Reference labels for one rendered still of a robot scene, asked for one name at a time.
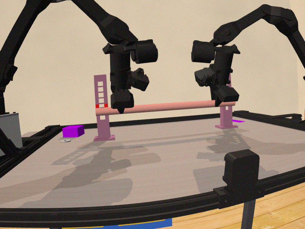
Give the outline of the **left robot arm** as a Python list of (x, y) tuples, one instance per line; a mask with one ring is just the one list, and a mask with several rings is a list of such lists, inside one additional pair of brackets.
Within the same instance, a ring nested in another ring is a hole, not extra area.
[[(4, 92), (18, 67), (14, 66), (15, 57), (36, 17), (50, 3), (66, 0), (27, 0), (26, 5), (12, 27), (0, 51), (0, 115), (5, 112)], [(71, 0), (99, 27), (108, 41), (103, 48), (104, 54), (110, 54), (110, 67), (126, 69), (130, 66), (130, 56), (136, 64), (156, 62), (158, 49), (153, 39), (138, 41), (138, 38), (129, 30), (128, 25), (119, 18), (107, 13), (94, 0)], [(112, 44), (112, 45), (110, 45)], [(127, 89), (131, 87), (145, 91), (149, 84), (144, 70), (138, 68), (128, 75)]]

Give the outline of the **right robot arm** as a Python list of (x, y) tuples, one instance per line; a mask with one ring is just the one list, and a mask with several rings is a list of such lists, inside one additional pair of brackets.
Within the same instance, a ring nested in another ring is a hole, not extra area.
[[(267, 4), (261, 5), (237, 21), (221, 25), (214, 32), (214, 38), (210, 42), (194, 40), (191, 52), (192, 62), (211, 63), (214, 60), (214, 63), (220, 67), (231, 67), (233, 54), (240, 54), (240, 51), (235, 44), (232, 46), (226, 46), (226, 44), (261, 18), (275, 25), (279, 32), (287, 36), (305, 69), (305, 41), (299, 32), (294, 12), (290, 9)], [(216, 47), (218, 45), (222, 45), (222, 47)], [(211, 64), (209, 68), (195, 71), (194, 74), (200, 87), (218, 84), (217, 70), (213, 70)]]

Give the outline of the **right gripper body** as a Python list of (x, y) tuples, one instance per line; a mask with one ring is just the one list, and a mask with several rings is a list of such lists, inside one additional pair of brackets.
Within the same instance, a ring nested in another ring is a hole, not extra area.
[(229, 80), (229, 74), (233, 73), (233, 69), (231, 67), (220, 67), (215, 63), (211, 65), (213, 70), (216, 69), (218, 73), (218, 84), (216, 85), (218, 87), (218, 98), (222, 102), (237, 102), (239, 94), (233, 87), (227, 86), (231, 82)]

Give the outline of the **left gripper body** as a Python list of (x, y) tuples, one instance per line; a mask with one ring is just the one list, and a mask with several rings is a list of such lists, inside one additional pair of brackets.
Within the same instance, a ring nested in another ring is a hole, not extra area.
[(128, 75), (131, 75), (130, 66), (126, 69), (113, 69), (110, 67), (111, 89), (115, 89), (115, 93), (110, 96), (112, 109), (134, 107), (133, 94), (126, 88)]

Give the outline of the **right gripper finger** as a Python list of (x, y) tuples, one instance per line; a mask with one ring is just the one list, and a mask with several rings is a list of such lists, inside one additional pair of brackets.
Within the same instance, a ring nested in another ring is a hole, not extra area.
[(213, 92), (216, 95), (215, 96), (215, 107), (218, 107), (222, 103), (222, 101), (218, 98), (218, 91), (213, 91)]
[(215, 100), (215, 94), (213, 91), (217, 91), (218, 87), (216, 85), (210, 85), (210, 92), (211, 92), (211, 100)]

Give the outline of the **long salmon-pink rail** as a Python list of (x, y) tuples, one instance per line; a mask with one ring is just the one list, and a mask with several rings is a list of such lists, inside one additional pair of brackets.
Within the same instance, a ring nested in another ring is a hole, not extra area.
[[(236, 102), (222, 102), (218, 107), (235, 106), (235, 104)], [(211, 107), (215, 107), (215, 100), (143, 104), (143, 105), (134, 105), (133, 108), (125, 108), (123, 114), (171, 111), (171, 110), (181, 110), (181, 109), (211, 108)], [(96, 111), (96, 116), (120, 114), (117, 109), (112, 109), (111, 107), (95, 108), (95, 111)]]

